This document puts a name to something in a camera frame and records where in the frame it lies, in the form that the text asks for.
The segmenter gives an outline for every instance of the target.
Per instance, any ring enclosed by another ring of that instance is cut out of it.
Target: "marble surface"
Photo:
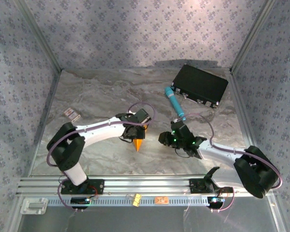
[[[213,166],[221,166],[208,160],[184,159],[174,149],[158,142],[159,134],[170,131],[170,121],[177,114],[164,94],[164,88],[175,78],[179,69],[121,69],[97,71],[63,71],[47,119],[43,138],[35,159],[32,175],[60,174],[58,168],[46,164],[46,145],[62,124],[69,120],[64,110],[72,107],[81,114],[75,125],[86,125],[104,121],[118,113],[124,113],[135,102],[152,104],[157,110],[156,121],[146,132],[139,152],[133,144],[118,138],[95,143],[83,150],[80,163],[86,174],[205,174]],[[224,69],[215,72],[227,79]],[[230,86],[217,109],[176,96],[184,112],[200,113],[215,130],[214,141],[222,145],[245,147],[230,93]],[[149,107],[144,108],[151,114]],[[197,116],[186,120],[194,135],[209,138],[207,123]]]

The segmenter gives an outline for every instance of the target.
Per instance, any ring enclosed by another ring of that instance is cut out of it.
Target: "blue floral wallpaper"
[[[41,133],[57,73],[12,0],[0,0],[0,231]]]
[[[290,0],[277,1],[236,79],[258,144],[284,177],[290,221]]]
[[[97,69],[230,67],[265,1],[26,2],[63,69]]]

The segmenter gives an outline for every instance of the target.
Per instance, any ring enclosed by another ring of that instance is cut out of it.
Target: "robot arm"
[[[150,119],[149,114],[141,109],[135,114],[118,114],[109,120],[91,125],[74,126],[70,122],[65,123],[48,143],[47,150],[49,151],[60,138],[72,133],[55,147],[51,156],[72,183],[79,186],[87,180],[87,175],[78,162],[85,147],[112,137],[144,139],[143,126],[131,125],[131,123],[146,123]]]
[[[205,176],[207,186],[213,186],[214,189],[245,188],[253,196],[263,198],[278,180],[273,164],[255,146],[250,146],[248,149],[235,149],[213,145],[206,138],[195,137],[182,121],[171,123],[171,129],[172,132],[160,134],[161,144],[183,149],[190,157],[214,160],[230,167],[229,169],[213,168]]]

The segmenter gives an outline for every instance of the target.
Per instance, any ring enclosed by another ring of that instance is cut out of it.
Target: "black box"
[[[175,93],[197,103],[217,108],[228,81],[185,64],[172,82]]]

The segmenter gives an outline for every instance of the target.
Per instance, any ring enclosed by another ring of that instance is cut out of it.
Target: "orange sticker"
[[[168,204],[169,198],[168,197],[155,197],[155,204]]]

